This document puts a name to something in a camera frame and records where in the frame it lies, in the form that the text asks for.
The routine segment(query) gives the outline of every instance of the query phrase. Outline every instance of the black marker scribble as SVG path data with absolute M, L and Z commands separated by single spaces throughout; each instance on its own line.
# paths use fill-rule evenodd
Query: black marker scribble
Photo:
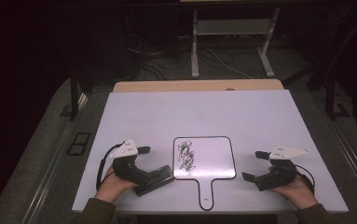
M 190 151 L 190 148 L 192 147 L 192 142 L 189 140 L 184 141 L 181 143 L 181 145 L 178 146 L 178 151 L 180 152 L 180 155 L 178 157 L 178 161 L 182 160 L 182 165 L 179 168 L 185 169 L 186 172 L 189 172 L 193 169 L 195 169 L 196 166 L 193 166 L 193 162 L 195 161 L 195 152 Z

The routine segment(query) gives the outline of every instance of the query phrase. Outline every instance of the white table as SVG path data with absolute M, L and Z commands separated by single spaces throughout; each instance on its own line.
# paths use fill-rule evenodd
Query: white table
M 167 186 L 137 197 L 133 190 L 116 202 L 121 214 L 275 214 L 293 210 L 281 196 L 258 191 L 240 172 L 263 175 L 270 163 L 254 156 L 274 145 L 309 148 L 311 153 L 292 159 L 314 175 L 316 196 L 329 212 L 348 211 L 332 177 L 315 147 L 289 91 L 162 91 L 112 92 L 107 101 L 74 211 L 81 211 L 95 194 L 97 170 L 106 150 L 133 138 L 138 146 L 150 146 L 136 165 L 152 171 L 172 168 L 176 137 L 227 136 L 231 140 L 236 177 L 213 181 L 214 206 L 199 206 L 196 181 L 175 180 Z

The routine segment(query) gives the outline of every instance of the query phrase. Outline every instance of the hand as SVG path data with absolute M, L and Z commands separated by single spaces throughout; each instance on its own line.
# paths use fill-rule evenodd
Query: hand
M 271 189 L 271 191 L 279 193 L 288 199 L 297 209 L 305 209 L 318 203 L 305 180 L 299 175 L 296 176 L 294 182 Z
M 112 203 L 125 190 L 132 189 L 137 186 L 138 185 L 130 182 L 129 180 L 123 180 L 119 176 L 115 175 L 114 169 L 111 166 L 106 172 L 105 178 L 94 198 Z

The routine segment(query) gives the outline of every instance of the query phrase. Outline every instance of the metal stand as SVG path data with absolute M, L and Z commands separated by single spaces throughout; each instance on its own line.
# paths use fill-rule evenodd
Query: metal stand
M 280 8 L 274 9 L 271 19 L 260 20 L 224 20 L 224 21 L 198 21 L 198 11 L 193 12 L 193 37 L 192 37 L 192 77 L 199 78 L 199 61 L 197 54 L 198 35 L 265 35 L 265 42 L 258 49 L 260 61 L 263 64 L 266 75 L 274 77 L 274 72 L 266 55 L 268 45 L 273 36 Z

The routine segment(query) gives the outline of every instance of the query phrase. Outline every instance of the sleeve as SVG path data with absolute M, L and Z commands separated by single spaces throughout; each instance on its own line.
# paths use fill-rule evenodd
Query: sleeve
M 102 200 L 90 198 L 82 213 L 70 224 L 109 224 L 116 206 Z
M 299 218 L 301 224 L 337 224 L 335 217 L 330 215 L 323 207 L 322 204 L 318 203 L 312 207 L 298 210 L 295 212 L 296 216 Z

